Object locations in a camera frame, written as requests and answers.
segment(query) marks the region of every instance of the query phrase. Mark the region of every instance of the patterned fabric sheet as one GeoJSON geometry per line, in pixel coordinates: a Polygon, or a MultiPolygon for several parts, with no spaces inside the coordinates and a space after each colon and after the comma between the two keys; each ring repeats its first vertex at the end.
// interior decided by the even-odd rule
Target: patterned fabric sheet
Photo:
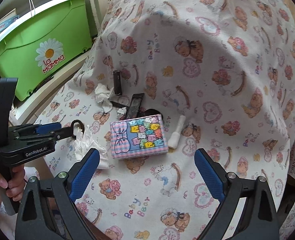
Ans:
{"type": "MultiPolygon", "coordinates": [[[[113,87],[121,71],[129,105],[164,117],[165,137],[186,116],[176,150],[111,159],[76,205],[111,239],[197,238],[218,201],[194,164],[203,147],[241,178],[267,178],[278,208],[295,139],[295,10],[288,0],[110,0],[83,67],[61,88],[36,123],[80,119],[110,146],[109,122],[94,100],[98,83],[113,87]]],[[[71,139],[45,157],[53,175],[75,163],[71,139]]],[[[244,201],[225,234],[231,236],[244,201]]]]}

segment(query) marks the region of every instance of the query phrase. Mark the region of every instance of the bow illustration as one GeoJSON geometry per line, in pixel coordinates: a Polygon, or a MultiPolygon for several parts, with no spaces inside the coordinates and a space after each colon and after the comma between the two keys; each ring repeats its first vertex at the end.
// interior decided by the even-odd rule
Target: bow illustration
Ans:
{"type": "Polygon", "coordinates": [[[114,133],[116,134],[114,152],[116,154],[128,152],[130,148],[130,143],[129,143],[129,140],[127,139],[127,134],[126,134],[127,123],[126,122],[113,123],[112,127],[114,130],[114,133]]]}

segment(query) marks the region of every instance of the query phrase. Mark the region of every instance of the pastel gift box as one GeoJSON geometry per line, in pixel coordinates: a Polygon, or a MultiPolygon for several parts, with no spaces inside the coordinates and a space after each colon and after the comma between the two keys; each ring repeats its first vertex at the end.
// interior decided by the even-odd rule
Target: pastel gift box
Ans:
{"type": "Polygon", "coordinates": [[[114,159],[128,159],[167,153],[160,114],[111,122],[111,153],[114,159]]]}

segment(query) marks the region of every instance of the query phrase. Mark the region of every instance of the green plastic storage box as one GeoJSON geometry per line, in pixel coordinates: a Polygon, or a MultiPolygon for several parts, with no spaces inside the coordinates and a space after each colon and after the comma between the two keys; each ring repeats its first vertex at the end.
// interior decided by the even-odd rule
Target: green plastic storage box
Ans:
{"type": "Polygon", "coordinates": [[[85,0],[52,0],[0,34],[0,76],[18,77],[23,101],[54,71],[91,48],[85,0]]]}

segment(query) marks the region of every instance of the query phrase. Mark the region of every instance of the white tissue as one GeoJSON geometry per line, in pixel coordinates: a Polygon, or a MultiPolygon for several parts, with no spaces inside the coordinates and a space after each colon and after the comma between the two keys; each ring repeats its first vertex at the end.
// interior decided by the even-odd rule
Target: white tissue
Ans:
{"type": "Polygon", "coordinates": [[[127,111],[126,107],[119,108],[117,110],[117,113],[118,113],[117,118],[120,119],[122,116],[124,116],[126,114],[126,111],[127,111]]]}
{"type": "Polygon", "coordinates": [[[75,147],[75,158],[76,161],[82,160],[82,158],[87,154],[89,149],[95,148],[100,152],[100,163],[98,165],[98,169],[108,169],[109,162],[107,156],[107,150],[100,146],[93,138],[93,134],[89,129],[89,125],[85,127],[84,134],[82,130],[78,128],[76,132],[76,140],[74,141],[75,147]]]}
{"type": "Polygon", "coordinates": [[[112,110],[112,103],[109,98],[114,93],[114,88],[108,90],[107,87],[101,83],[97,84],[96,89],[94,90],[95,100],[98,103],[103,103],[102,108],[105,113],[108,113],[112,110]]]}

